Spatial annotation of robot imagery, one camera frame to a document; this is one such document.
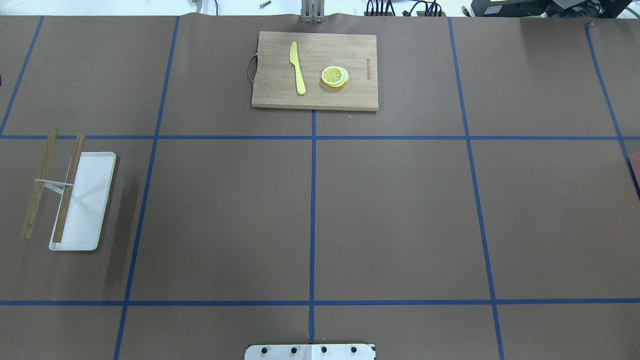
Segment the yellow plastic knife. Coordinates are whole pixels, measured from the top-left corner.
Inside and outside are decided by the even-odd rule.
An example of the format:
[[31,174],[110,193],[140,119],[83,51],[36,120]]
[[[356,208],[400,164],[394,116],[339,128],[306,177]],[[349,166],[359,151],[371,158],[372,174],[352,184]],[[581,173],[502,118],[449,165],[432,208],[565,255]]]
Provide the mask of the yellow plastic knife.
[[304,82],[304,78],[302,75],[302,70],[300,66],[300,60],[298,57],[298,43],[297,41],[293,41],[290,45],[288,59],[290,64],[294,68],[294,76],[295,76],[295,91],[297,95],[303,96],[306,94],[306,83]]

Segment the aluminium frame post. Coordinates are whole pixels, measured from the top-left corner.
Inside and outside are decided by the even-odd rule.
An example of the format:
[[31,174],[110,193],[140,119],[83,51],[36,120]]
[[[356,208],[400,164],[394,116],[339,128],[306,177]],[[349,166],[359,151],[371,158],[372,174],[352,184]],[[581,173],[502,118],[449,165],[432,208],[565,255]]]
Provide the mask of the aluminium frame post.
[[324,23],[325,1],[324,0],[302,0],[300,19],[302,23]]

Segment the white mounting plate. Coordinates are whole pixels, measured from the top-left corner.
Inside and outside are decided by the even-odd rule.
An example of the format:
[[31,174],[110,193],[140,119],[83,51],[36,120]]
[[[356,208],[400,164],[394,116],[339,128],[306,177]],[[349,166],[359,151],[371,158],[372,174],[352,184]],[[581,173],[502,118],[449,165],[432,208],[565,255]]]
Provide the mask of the white mounting plate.
[[375,360],[374,344],[254,344],[247,347],[245,360]]

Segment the wooden cutting board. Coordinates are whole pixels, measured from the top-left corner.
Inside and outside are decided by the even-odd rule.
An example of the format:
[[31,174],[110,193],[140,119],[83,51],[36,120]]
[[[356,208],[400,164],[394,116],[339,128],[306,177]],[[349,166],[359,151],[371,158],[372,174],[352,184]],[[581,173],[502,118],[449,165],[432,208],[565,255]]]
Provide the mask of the wooden cutting board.
[[[290,47],[297,42],[306,94],[298,95]],[[372,34],[302,33],[262,30],[258,35],[251,105],[261,109],[377,112],[378,39]],[[346,68],[348,83],[322,81],[328,66]]]

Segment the pink cleaning cloth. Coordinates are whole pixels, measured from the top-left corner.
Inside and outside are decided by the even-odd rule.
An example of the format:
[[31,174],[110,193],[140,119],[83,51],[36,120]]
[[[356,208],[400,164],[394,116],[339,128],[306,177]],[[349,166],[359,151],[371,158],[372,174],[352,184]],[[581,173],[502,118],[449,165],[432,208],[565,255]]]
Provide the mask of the pink cleaning cloth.
[[629,156],[628,164],[630,166],[634,184],[637,190],[640,191],[640,151],[637,151]]

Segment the yellow lemon slices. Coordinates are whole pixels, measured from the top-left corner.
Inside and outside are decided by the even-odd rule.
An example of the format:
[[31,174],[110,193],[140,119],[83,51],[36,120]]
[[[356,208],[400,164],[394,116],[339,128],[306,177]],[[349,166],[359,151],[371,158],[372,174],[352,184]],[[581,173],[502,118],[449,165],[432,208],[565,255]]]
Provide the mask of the yellow lemon slices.
[[349,82],[349,79],[349,72],[342,66],[327,66],[321,73],[322,82],[331,88],[344,87]]

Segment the white rectangular tray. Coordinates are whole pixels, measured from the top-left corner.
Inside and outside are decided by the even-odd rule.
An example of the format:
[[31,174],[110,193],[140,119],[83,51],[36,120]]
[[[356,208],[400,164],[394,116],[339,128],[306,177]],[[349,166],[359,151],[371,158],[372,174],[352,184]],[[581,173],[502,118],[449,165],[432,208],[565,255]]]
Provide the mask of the white rectangular tray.
[[94,251],[98,248],[114,179],[114,152],[82,152],[59,243],[50,237],[51,251]]

